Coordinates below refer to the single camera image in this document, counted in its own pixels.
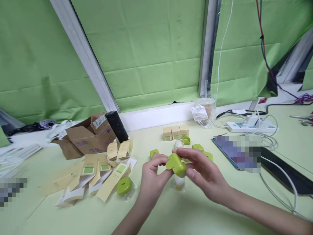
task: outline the black cable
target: black cable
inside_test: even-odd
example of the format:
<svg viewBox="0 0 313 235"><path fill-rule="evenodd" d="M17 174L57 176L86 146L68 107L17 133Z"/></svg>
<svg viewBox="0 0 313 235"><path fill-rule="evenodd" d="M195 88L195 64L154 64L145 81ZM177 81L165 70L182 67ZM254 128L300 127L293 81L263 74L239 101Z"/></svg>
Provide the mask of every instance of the black cable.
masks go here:
<svg viewBox="0 0 313 235"><path fill-rule="evenodd" d="M269 107L269 106L274 106L274 105L277 105L277 106L285 106L285 105L311 105L311 104L313 104L313 101L312 101L311 103L307 103L307 104L305 104L305 103L303 103L303 104L301 104L301 103L292 103L292 104L269 104L269 105L266 106L266 111L265 111L265 112L264 112L264 111L259 111L259 115L267 115L267 114L268 114L268 107ZM247 111L247 112L252 112L252 113L255 112L254 110L246 110L246 111ZM223 116L223 115L226 114L226 113L235 114L235 113L232 112L232 109L230 109L230 110L227 110L227 111L225 111L225 112L220 113L219 115L217 115L217 116L216 116L216 119L220 118L221 116ZM251 115L252 113L237 114L237 115L246 117L246 116Z"/></svg>
<svg viewBox="0 0 313 235"><path fill-rule="evenodd" d="M252 114L255 112L255 110L246 110L246 112L251 112L251 113L237 114L237 115L246 117L246 116L252 115ZM235 113L232 112L232 109L230 109L230 110L227 110L227 111L225 111L225 112L220 113L219 115L217 115L216 119L220 118L221 116L223 116L223 115L226 114L226 113L235 114ZM264 112L264 111L259 111L259 115L266 115L266 114L267 114L267 113Z"/></svg>
<svg viewBox="0 0 313 235"><path fill-rule="evenodd" d="M268 114L268 107L269 106L274 106L274 105L279 105L279 106L283 106L283 105L311 105L313 104L313 101L311 103L308 103L308 104L301 104L301 103L293 103L293 104L269 104L268 106L266 106L266 114Z"/></svg>

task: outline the white plastic bag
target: white plastic bag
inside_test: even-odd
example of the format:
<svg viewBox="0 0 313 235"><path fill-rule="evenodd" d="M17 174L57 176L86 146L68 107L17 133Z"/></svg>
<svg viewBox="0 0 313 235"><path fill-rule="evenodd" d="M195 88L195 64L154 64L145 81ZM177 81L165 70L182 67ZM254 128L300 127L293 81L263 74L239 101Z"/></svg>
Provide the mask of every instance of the white plastic bag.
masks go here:
<svg viewBox="0 0 313 235"><path fill-rule="evenodd" d="M194 120L205 128L213 126L212 120L215 117L215 100L212 98L200 98L194 101L195 107L191 108Z"/></svg>

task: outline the hand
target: hand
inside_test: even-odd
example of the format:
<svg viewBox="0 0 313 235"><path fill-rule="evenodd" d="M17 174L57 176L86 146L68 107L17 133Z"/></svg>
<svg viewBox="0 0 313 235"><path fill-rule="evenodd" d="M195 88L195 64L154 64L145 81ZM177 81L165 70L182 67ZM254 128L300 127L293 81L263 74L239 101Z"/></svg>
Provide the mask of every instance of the hand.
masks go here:
<svg viewBox="0 0 313 235"><path fill-rule="evenodd" d="M208 199L227 207L231 205L234 189L226 182L217 165L203 152L198 149L177 149L172 152L192 162L193 166L187 168L186 175Z"/></svg>
<svg viewBox="0 0 313 235"><path fill-rule="evenodd" d="M141 203L146 203L152 208L157 203L165 184L174 174L172 170L167 169L160 175L157 174L158 166L165 165L167 161L168 156L155 153L152 160L143 165L141 186L138 195L138 200Z"/></svg>

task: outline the white power strip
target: white power strip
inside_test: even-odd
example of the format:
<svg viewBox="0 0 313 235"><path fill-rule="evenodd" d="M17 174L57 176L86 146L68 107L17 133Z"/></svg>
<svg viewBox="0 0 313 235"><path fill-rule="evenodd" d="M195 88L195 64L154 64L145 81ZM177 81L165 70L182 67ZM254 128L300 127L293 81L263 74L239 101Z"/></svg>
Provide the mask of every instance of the white power strip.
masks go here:
<svg viewBox="0 0 313 235"><path fill-rule="evenodd" d="M226 122L226 126L230 132L254 132L258 128L257 126L247 126L246 128L241 128L242 122ZM276 126L269 125L266 129L259 128L257 132L274 133L276 128Z"/></svg>

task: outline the small glass jar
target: small glass jar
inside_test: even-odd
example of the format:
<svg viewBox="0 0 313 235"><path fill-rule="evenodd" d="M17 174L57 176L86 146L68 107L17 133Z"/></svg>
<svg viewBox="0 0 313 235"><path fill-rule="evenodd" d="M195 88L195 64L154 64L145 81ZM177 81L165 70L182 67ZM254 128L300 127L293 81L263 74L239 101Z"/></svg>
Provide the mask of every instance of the small glass jar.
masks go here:
<svg viewBox="0 0 313 235"><path fill-rule="evenodd" d="M186 179L180 178L177 175L173 175L171 178L171 186L173 189L178 190L178 191L185 191L185 185L186 185Z"/></svg>
<svg viewBox="0 0 313 235"><path fill-rule="evenodd" d="M128 201L134 194L135 185L129 177L125 177L117 183L117 194Z"/></svg>

